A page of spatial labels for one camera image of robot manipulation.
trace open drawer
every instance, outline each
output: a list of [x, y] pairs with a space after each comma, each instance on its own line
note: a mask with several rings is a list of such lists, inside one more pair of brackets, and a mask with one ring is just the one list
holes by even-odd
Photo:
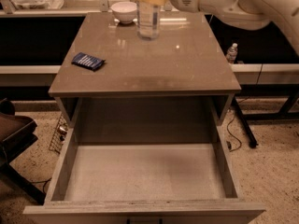
[[249, 223], [210, 97], [80, 98], [36, 223]]

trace drawer handle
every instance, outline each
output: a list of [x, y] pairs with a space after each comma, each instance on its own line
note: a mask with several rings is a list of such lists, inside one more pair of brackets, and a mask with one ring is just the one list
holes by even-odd
[[127, 219], [126, 224], [163, 224], [163, 220], [160, 218], [158, 221], [131, 221], [130, 219]]

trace black metal leg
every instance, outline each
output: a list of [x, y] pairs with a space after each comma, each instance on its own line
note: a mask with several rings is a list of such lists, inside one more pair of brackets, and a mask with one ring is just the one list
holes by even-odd
[[232, 104], [235, 107], [235, 112], [239, 116], [239, 118], [240, 118], [240, 120], [243, 124], [243, 127], [245, 129], [245, 132], [249, 137], [249, 140], [250, 140], [249, 141], [249, 146], [251, 148], [256, 148], [258, 146], [258, 142], [256, 141], [256, 139], [254, 137], [254, 134], [253, 134], [247, 120], [245, 119], [245, 116], [244, 116], [244, 114], [243, 114], [243, 112], [242, 112], [242, 110], [241, 110], [241, 108], [240, 108], [240, 106], [239, 106], [239, 104], [238, 104], [238, 102], [236, 101], [235, 98], [233, 99]]
[[6, 175], [12, 182], [17, 184], [28, 195], [34, 198], [38, 204], [43, 204], [45, 202], [46, 194], [30, 183], [27, 179], [22, 177], [9, 164], [3, 165], [0, 172]]

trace chair leg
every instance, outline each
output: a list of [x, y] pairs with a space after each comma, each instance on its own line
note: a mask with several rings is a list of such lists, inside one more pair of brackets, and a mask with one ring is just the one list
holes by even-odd
[[30, 183], [27, 179], [22, 177], [9, 164], [4, 165], [0, 172], [6, 175], [12, 182], [17, 184], [28, 195], [35, 199], [38, 204], [43, 204], [45, 202], [46, 194]]

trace brown tabletop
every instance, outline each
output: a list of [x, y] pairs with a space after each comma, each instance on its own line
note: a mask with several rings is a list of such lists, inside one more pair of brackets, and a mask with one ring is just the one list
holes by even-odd
[[[106, 60], [97, 71], [71, 64], [79, 52]], [[239, 85], [204, 14], [162, 12], [160, 35], [89, 13], [50, 88], [53, 97], [218, 95]]]

